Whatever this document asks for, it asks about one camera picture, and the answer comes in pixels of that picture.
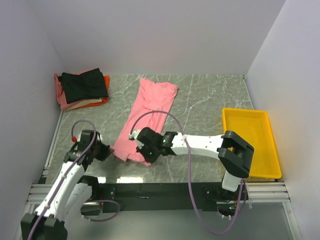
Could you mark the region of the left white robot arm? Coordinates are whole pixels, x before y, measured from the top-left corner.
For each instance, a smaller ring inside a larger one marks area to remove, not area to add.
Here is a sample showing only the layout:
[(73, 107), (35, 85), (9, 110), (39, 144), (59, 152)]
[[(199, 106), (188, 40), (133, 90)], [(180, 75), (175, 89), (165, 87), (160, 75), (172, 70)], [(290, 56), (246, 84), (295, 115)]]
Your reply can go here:
[(86, 202), (102, 199), (97, 177), (85, 174), (93, 160), (104, 161), (110, 146), (94, 130), (83, 130), (80, 139), (65, 154), (60, 173), (34, 213), (26, 213), (20, 223), (24, 240), (65, 240), (67, 222), (81, 213)]

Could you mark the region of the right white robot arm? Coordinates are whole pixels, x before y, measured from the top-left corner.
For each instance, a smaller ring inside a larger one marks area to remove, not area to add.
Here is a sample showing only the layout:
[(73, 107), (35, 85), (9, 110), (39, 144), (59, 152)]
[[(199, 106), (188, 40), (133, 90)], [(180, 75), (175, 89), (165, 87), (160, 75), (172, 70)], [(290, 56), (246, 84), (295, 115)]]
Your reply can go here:
[(199, 136), (181, 132), (161, 135), (149, 127), (136, 129), (129, 139), (137, 144), (136, 150), (147, 163), (154, 163), (159, 156), (196, 155), (220, 160), (225, 168), (219, 193), (230, 200), (237, 194), (242, 179), (249, 177), (254, 147), (234, 131), (223, 135)]

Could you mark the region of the pink t shirt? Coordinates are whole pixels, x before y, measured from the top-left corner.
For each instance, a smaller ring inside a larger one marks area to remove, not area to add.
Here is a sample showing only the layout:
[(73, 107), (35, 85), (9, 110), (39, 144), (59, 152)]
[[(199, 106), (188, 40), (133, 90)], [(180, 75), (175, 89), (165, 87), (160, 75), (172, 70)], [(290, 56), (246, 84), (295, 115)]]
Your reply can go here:
[(161, 133), (167, 118), (164, 113), (150, 113), (142, 119), (138, 117), (151, 111), (169, 112), (175, 97), (178, 93), (178, 86), (169, 82), (153, 82), (141, 78), (138, 94), (129, 114), (129, 117), (122, 128), (115, 144), (111, 147), (113, 154), (122, 161), (133, 161), (150, 166), (144, 157), (137, 152), (137, 143), (129, 140), (131, 129), (141, 130), (149, 127), (157, 133)]

